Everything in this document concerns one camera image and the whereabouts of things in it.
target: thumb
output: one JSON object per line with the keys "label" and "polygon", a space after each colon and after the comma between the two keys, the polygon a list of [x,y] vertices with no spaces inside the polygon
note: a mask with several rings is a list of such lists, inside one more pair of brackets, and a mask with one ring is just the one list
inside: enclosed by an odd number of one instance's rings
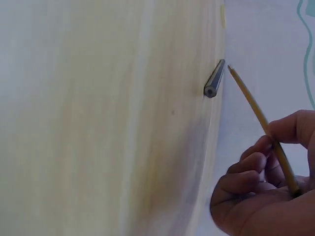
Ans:
{"label": "thumb", "polygon": [[315,176],[315,111],[300,110],[269,125],[279,142],[301,144],[308,149],[310,176]]}

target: wood grain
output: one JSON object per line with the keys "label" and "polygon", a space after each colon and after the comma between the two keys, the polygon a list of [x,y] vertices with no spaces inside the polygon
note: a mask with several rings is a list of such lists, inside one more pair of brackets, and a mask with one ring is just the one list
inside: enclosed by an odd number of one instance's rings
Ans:
{"label": "wood grain", "polygon": [[0,3],[0,232],[193,235],[221,0]]}

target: pencil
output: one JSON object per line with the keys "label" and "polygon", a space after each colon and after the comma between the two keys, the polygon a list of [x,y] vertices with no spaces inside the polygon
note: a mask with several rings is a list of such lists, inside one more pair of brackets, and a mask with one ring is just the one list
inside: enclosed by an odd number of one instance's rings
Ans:
{"label": "pencil", "polygon": [[274,146],[274,154],[276,155],[281,169],[283,171],[287,186],[289,188],[290,194],[292,197],[296,198],[302,194],[301,189],[299,188],[295,176],[293,174],[292,168],[289,164],[289,161],[284,153],[283,148],[281,147],[280,143],[273,139],[270,131],[269,131],[269,122],[267,121],[266,117],[264,116],[263,112],[261,111],[260,107],[258,106],[257,102],[255,101],[254,97],[252,96],[251,92],[248,90],[240,76],[236,73],[236,71],[229,65],[228,70],[230,71],[232,77],[234,78],[237,85],[240,87],[241,91],[243,92],[245,98],[247,99],[248,103],[252,107],[256,117],[258,118],[263,130],[265,131],[266,135],[270,136],[273,141]]}

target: finger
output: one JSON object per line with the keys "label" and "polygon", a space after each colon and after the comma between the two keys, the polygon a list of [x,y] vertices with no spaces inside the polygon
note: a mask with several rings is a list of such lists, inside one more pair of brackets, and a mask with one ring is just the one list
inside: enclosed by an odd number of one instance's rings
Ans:
{"label": "finger", "polygon": [[227,213],[237,204],[239,194],[252,192],[259,183],[256,171],[226,174],[218,181],[210,202],[210,212],[215,223],[223,225]]}
{"label": "finger", "polygon": [[276,187],[273,184],[267,183],[267,182],[260,182],[255,187],[254,193],[264,193],[268,190],[276,189]]}
{"label": "finger", "polygon": [[248,158],[235,163],[228,168],[227,173],[241,173],[245,171],[256,171],[258,173],[262,172],[266,166],[266,157],[264,154],[255,152],[251,154]]}
{"label": "finger", "polygon": [[309,146],[315,131],[315,111],[300,110],[269,124],[272,136],[282,143],[300,143]]}
{"label": "finger", "polygon": [[251,146],[249,149],[243,152],[241,155],[240,160],[244,160],[254,152],[263,153],[265,156],[268,156],[272,150],[272,140],[269,136],[264,135],[262,136],[255,145]]}

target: hand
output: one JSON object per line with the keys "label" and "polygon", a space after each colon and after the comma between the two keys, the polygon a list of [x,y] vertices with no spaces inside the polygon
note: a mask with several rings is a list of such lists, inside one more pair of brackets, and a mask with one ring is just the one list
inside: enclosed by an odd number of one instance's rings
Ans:
{"label": "hand", "polygon": [[269,128],[279,142],[308,149],[310,176],[297,177],[304,194],[290,197],[271,139],[263,136],[218,181],[210,203],[213,220],[231,236],[313,236],[315,112],[298,111]]}

